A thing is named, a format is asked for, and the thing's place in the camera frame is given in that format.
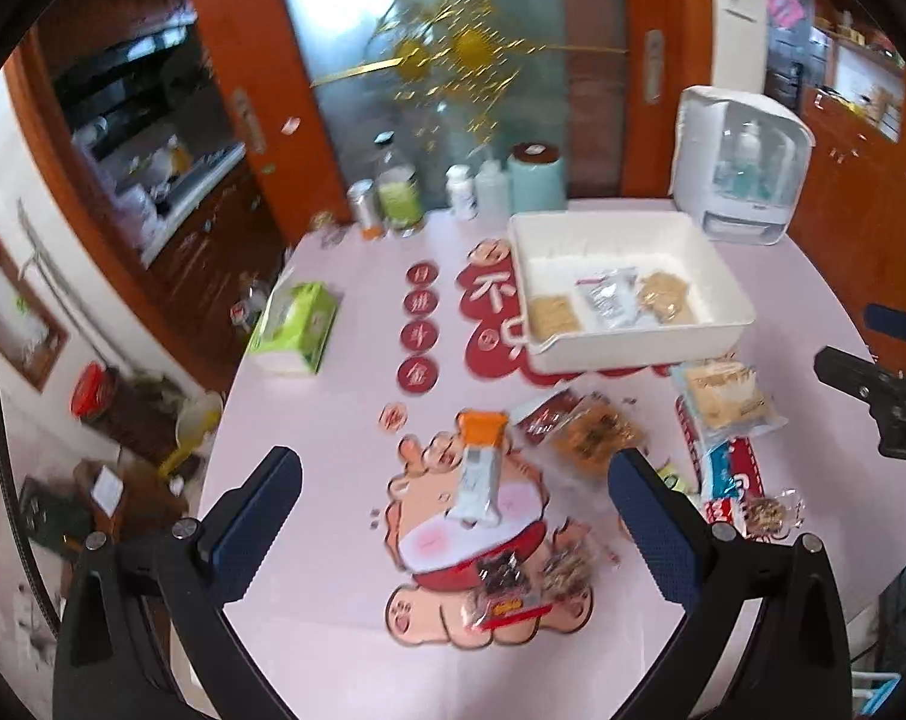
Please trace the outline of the mint green canister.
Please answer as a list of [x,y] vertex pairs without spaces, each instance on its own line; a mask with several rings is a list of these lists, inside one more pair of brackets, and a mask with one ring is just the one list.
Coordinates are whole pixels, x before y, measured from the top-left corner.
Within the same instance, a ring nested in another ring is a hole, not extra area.
[[507,171],[513,215],[567,208],[565,164],[556,145],[518,143],[508,154]]

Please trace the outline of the red bottom dark snack packet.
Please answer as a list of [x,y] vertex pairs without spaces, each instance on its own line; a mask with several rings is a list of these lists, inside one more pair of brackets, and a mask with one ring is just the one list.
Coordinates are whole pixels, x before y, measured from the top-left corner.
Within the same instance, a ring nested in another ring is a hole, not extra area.
[[464,605],[464,624],[478,631],[496,631],[518,622],[539,619],[552,610],[524,572],[515,551],[479,559],[479,585]]

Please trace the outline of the white desktop cosmetic cabinet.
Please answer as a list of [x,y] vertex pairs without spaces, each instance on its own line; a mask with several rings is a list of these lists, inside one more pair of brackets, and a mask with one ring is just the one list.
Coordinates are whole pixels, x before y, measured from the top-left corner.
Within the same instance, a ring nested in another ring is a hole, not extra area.
[[677,108],[671,197],[714,241],[777,244],[815,146],[811,128],[764,94],[689,86]]

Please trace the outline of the beige cracker packet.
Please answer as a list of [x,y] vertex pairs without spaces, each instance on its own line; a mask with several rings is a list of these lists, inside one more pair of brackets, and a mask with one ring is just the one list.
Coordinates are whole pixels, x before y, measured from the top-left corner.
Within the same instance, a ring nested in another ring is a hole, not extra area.
[[671,380],[707,449],[728,440],[763,436],[787,424],[757,382],[754,369],[742,362],[688,362],[671,369]]

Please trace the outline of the white plastic storage bin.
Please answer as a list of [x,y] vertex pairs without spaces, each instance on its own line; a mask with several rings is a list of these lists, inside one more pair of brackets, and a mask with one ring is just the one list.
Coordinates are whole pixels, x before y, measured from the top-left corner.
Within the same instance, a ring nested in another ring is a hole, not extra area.
[[720,358],[748,294],[677,211],[549,211],[508,223],[528,364],[540,374]]

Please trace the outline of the red white blue snack bag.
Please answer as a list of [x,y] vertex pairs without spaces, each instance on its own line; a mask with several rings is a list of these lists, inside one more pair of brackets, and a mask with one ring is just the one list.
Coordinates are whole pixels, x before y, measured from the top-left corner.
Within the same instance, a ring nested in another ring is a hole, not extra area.
[[748,499],[766,494],[751,441],[735,437],[709,449],[682,397],[676,399],[676,416],[699,479],[695,499],[700,513],[710,525],[728,523],[746,536]]

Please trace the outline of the white pill bottle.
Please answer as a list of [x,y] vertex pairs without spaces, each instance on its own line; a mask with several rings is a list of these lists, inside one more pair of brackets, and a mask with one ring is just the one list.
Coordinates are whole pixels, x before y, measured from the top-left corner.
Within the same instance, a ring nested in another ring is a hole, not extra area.
[[474,220],[478,214],[476,193],[469,167],[466,164],[452,164],[445,174],[445,190],[448,204],[456,220]]

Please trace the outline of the clear bag puffed snack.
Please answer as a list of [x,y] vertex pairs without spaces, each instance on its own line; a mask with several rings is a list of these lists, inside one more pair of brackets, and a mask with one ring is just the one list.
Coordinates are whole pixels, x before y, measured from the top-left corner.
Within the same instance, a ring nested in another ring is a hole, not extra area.
[[578,333],[581,330],[581,321],[578,320],[572,300],[565,294],[531,299],[528,305],[528,319],[533,337],[538,341],[547,341],[565,333]]

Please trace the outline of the green liquid glass bottle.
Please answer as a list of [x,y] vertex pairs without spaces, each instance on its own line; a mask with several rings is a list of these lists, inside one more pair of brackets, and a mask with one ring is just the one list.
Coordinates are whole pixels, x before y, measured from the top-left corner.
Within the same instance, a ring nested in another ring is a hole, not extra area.
[[424,222],[416,168],[396,146],[393,132],[378,133],[375,146],[375,188],[383,216],[394,234],[407,238],[416,234]]

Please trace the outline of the clear packet brown cookies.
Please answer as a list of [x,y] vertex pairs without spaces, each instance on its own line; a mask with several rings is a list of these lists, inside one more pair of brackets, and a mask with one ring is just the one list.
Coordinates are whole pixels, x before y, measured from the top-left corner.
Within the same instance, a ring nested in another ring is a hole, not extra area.
[[631,411],[598,395],[581,400],[547,439],[557,468],[590,484],[608,479],[614,455],[627,449],[645,450],[647,444],[647,433]]

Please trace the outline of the orange white snack bar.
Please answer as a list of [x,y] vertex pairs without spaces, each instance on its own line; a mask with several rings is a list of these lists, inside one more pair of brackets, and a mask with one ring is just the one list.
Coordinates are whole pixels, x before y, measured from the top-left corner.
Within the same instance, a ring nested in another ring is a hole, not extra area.
[[446,516],[466,527],[498,527],[502,514],[497,504],[503,436],[508,418],[502,411],[463,411],[460,479]]

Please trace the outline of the small nut packet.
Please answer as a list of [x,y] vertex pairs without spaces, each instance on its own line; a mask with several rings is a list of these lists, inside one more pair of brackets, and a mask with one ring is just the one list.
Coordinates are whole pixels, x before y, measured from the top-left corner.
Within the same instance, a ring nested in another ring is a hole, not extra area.
[[805,501],[795,489],[773,496],[752,496],[744,502],[746,535],[752,539],[784,541],[805,522]]

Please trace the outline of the green tissue box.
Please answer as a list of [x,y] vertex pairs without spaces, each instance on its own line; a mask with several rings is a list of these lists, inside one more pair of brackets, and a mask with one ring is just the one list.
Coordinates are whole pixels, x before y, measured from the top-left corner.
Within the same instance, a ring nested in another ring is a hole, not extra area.
[[247,346],[247,356],[273,376],[316,376],[339,312],[339,296],[322,281],[279,280]]

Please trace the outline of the silver snack packet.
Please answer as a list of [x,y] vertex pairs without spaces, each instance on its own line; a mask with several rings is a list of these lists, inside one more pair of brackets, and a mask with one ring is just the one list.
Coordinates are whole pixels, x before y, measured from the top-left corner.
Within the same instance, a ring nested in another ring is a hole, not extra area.
[[650,309],[640,304],[638,271],[626,266],[604,271],[596,277],[581,278],[577,291],[606,330],[658,327]]

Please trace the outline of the translucent plastic bottle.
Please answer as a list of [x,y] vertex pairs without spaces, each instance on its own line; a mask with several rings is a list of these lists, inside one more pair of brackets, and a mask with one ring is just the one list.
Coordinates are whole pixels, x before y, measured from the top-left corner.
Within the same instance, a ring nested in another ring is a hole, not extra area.
[[478,215],[489,220],[507,220],[510,216],[510,181],[499,160],[482,161],[476,176]]

